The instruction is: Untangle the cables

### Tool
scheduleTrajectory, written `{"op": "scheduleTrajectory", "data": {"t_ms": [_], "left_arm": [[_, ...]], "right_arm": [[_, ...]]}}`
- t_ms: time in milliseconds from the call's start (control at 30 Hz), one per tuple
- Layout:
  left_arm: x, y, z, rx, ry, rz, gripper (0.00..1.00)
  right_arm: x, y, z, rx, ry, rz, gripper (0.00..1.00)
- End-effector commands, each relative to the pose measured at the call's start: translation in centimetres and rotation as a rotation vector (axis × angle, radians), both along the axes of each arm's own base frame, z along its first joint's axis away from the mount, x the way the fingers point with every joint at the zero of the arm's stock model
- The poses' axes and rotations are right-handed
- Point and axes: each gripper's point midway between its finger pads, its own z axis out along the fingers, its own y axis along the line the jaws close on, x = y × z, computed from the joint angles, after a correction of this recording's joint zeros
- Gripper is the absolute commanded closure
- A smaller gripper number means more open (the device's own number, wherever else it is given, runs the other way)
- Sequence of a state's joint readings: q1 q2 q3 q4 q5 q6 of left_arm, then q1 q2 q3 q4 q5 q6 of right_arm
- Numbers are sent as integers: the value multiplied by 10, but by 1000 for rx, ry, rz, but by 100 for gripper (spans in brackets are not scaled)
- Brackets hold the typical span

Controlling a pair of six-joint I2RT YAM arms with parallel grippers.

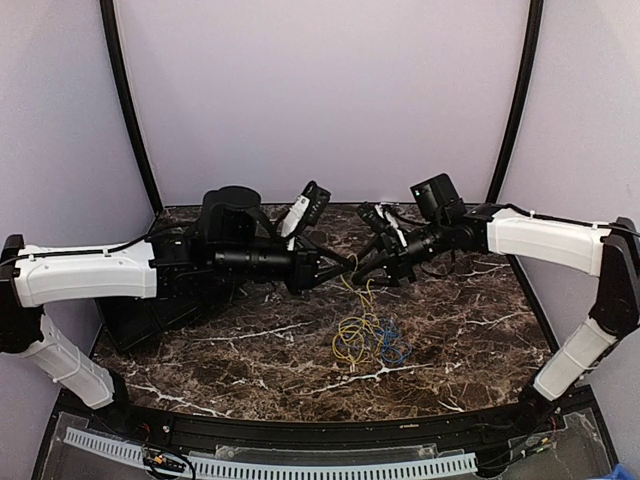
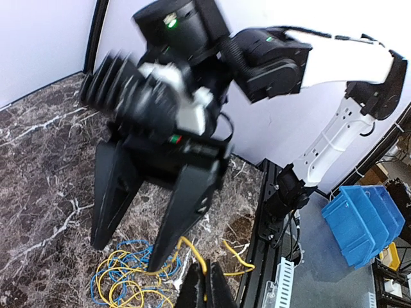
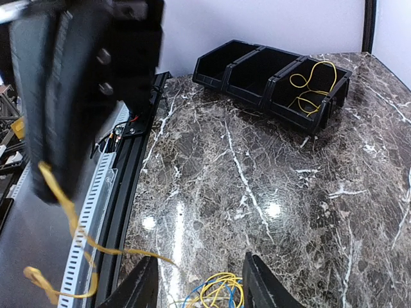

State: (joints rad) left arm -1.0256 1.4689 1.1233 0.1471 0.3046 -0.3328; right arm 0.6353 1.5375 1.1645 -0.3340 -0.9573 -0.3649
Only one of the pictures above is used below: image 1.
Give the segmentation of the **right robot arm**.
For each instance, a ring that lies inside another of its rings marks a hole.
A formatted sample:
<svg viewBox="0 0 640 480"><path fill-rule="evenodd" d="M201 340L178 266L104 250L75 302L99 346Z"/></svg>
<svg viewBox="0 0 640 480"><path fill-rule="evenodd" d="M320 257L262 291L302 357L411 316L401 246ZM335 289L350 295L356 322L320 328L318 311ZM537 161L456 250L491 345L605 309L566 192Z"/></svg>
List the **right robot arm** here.
<svg viewBox="0 0 640 480"><path fill-rule="evenodd" d="M622 339L639 328L639 233L624 217L594 223L526 211L513 204L469 208L450 177L439 174L411 188L424 221L404 231L385 205L363 203L360 218L375 236L358 254L352 275L367 284L373 272L397 286L414 281L414 268L457 250L513 255L562 265L599 280L586 319L519 395L510 424L534 432L566 391Z"/></svg>

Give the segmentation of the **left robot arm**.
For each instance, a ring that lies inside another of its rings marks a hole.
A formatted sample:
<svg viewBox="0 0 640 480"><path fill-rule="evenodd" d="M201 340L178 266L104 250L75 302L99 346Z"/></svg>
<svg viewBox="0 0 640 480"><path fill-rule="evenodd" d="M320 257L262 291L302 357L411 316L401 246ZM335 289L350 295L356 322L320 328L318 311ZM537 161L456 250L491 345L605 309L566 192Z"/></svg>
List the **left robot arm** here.
<svg viewBox="0 0 640 480"><path fill-rule="evenodd" d="M27 245L9 236L1 251L1 351L31 359L74 393L120 436L141 427L116 372L88 358L45 312L78 299L168 300L228 281L281 281L292 294L310 290L353 266L348 258L303 238L330 199L309 182L288 212L269 220L261 196L244 186L205 193L198 219L125 244L68 249Z"/></svg>

